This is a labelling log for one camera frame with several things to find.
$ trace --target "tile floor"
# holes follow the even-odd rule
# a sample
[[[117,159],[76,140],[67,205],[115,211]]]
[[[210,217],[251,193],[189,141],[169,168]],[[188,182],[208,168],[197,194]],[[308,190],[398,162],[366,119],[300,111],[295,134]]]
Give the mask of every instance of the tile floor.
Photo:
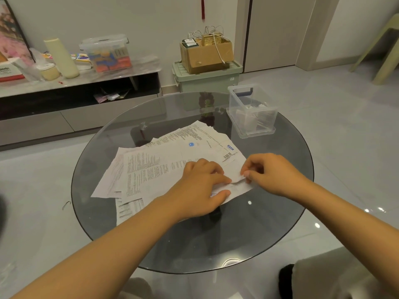
[[[290,66],[241,75],[240,83],[258,83],[279,100],[280,112],[309,145],[317,183],[399,227],[399,70],[386,85],[375,86],[370,81],[378,63],[363,64],[354,73],[348,68],[306,72]],[[0,211],[7,213],[0,238],[0,299],[89,242],[65,203],[90,138],[0,152],[0,202],[5,204]],[[242,264],[184,276],[138,269],[134,276],[145,278],[159,299],[274,299],[282,266],[339,246],[306,211],[276,246]]]

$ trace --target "clear plastic container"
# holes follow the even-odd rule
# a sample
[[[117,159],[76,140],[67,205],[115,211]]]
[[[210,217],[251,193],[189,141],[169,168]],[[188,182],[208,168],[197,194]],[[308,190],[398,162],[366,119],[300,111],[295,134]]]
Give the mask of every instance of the clear plastic container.
[[[126,48],[128,43],[126,35],[113,34],[83,40],[79,48],[85,51],[97,72],[106,72],[132,66]]]
[[[278,106],[257,84],[230,86],[227,109],[234,127],[241,138],[273,134]]]

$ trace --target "stack of papers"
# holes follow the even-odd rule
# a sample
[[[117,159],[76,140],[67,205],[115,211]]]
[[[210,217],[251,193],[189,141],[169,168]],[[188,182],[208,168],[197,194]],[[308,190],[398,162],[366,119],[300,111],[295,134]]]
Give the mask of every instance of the stack of papers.
[[[242,153],[226,134],[196,121],[145,146],[119,148],[92,197],[115,199],[119,225],[169,191],[182,177],[185,164],[200,158],[217,162],[232,179],[231,184],[212,190],[212,195],[231,191],[224,203],[252,189],[240,175],[245,162]]]

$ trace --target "red tassel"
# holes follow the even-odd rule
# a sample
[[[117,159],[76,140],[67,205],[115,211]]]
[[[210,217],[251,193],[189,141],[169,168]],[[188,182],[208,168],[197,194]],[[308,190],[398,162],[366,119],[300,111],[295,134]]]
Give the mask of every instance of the red tassel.
[[[201,0],[202,20],[205,20],[205,2]]]

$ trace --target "forearm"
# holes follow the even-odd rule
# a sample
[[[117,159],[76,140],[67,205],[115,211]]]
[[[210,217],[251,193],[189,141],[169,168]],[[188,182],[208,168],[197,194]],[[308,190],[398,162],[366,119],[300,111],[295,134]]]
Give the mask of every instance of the forearm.
[[[399,295],[399,230],[316,184],[297,202],[311,211],[381,282]]]
[[[83,247],[12,299],[115,298],[144,256],[176,223],[155,200],[137,215]]]

